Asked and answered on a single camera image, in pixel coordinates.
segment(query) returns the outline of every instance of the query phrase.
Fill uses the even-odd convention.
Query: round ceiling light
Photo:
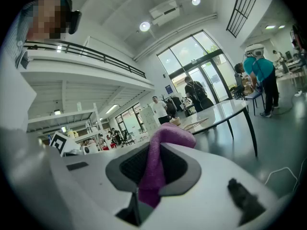
[[[142,24],[140,24],[140,30],[142,32],[147,32],[150,28],[150,24],[148,22],[143,22]]]
[[[199,5],[201,3],[201,0],[192,0],[193,5]]]

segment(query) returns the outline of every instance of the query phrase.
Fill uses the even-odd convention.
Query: purple cloth
[[[160,158],[160,143],[168,142],[194,148],[194,136],[171,123],[162,124],[150,140],[147,165],[144,176],[139,183],[139,200],[156,207],[160,202],[159,189],[165,183],[164,170]]]

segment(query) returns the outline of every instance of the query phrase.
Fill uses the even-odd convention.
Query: ceiling air conditioning unit
[[[180,15],[180,10],[176,0],[169,0],[149,10],[149,13],[153,17],[152,23],[161,26],[178,17]]]

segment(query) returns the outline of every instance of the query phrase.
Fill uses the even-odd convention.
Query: black railing
[[[137,68],[130,66],[129,64],[121,60],[118,60],[114,57],[108,56],[97,50],[87,48],[79,44],[74,44],[74,43],[60,41],[60,40],[57,40],[57,41],[48,40],[45,42],[26,41],[24,47],[27,49],[33,49],[33,50],[41,49],[41,50],[54,51],[58,53],[65,53],[65,54],[70,53],[70,54],[76,54],[79,56],[93,58],[93,59],[102,61],[104,63],[108,63],[113,66],[120,67],[131,73],[134,73],[143,78],[146,78],[145,73],[138,70]]]
[[[248,19],[256,0],[236,0],[228,26],[226,28],[234,37],[237,37],[245,21]]]

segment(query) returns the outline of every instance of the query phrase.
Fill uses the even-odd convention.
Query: stool
[[[264,107],[264,101],[263,101],[263,96],[262,96],[262,92],[257,92],[257,91],[254,91],[253,93],[245,96],[245,99],[246,100],[253,100],[253,106],[254,106],[254,116],[255,116],[255,104],[254,104],[254,100],[255,100],[255,103],[256,103],[256,107],[257,107],[257,102],[256,102],[256,98],[258,96],[261,95],[261,98],[262,98],[262,103],[263,103],[263,109],[265,109]]]

